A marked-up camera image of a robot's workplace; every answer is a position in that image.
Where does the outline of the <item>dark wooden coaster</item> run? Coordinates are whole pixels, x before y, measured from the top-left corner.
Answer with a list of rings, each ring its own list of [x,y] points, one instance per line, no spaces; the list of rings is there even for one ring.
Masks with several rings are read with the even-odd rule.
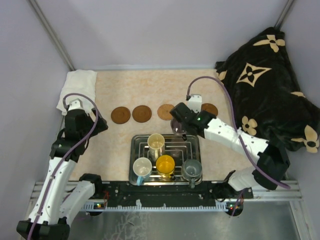
[[[215,105],[211,104],[211,103],[203,103],[201,105],[201,110],[202,111],[207,111],[208,113],[211,113],[211,114],[213,114],[215,116],[217,116],[218,113],[219,113],[218,108]]]
[[[119,106],[111,112],[110,117],[114,123],[121,125],[129,121],[131,112],[127,107]]]
[[[152,117],[152,110],[146,105],[139,105],[132,111],[132,117],[138,123],[146,123]]]

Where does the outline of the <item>yellow cup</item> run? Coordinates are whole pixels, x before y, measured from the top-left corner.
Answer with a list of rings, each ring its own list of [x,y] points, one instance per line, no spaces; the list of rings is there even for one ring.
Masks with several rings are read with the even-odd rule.
[[[170,155],[162,155],[156,160],[155,167],[161,177],[170,178],[174,174],[176,164]]]

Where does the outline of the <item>purple translucent cup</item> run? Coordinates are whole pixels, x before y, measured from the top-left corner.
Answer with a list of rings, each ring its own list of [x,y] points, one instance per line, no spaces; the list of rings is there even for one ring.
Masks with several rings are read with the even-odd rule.
[[[182,125],[175,118],[170,121],[170,126],[174,135],[180,136],[184,141],[187,141],[186,131],[182,129]]]

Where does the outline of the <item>woven rattan coaster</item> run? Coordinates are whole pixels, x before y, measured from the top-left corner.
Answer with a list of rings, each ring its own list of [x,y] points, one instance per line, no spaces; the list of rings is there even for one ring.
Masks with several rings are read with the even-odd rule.
[[[170,121],[173,117],[170,111],[174,108],[172,104],[163,104],[157,109],[157,115],[164,121]]]

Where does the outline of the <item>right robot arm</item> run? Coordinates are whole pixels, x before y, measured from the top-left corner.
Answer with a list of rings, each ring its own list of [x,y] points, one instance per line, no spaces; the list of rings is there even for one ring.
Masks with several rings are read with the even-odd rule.
[[[205,110],[194,112],[183,102],[177,104],[170,114],[186,134],[221,143],[250,161],[250,167],[236,170],[227,178],[223,185],[227,197],[235,198],[242,190],[255,186],[271,191],[277,187],[290,189],[288,184],[282,182],[290,166],[289,157],[282,145],[251,136]]]

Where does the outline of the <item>grey mug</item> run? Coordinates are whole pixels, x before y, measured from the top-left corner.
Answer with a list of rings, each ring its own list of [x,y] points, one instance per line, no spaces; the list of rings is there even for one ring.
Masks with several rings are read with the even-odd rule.
[[[196,181],[202,177],[202,172],[202,164],[195,159],[188,159],[181,166],[181,175],[191,189],[195,188]]]

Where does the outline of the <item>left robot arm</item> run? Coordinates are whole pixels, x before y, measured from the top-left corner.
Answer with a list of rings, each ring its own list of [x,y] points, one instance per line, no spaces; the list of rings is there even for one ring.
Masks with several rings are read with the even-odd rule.
[[[87,141],[106,131],[108,125],[99,110],[93,108],[95,120],[78,107],[69,108],[50,152],[47,176],[38,200],[27,220],[18,222],[16,231],[26,240],[66,240],[78,212],[91,197],[103,195],[100,175],[85,173],[68,195],[66,186]]]

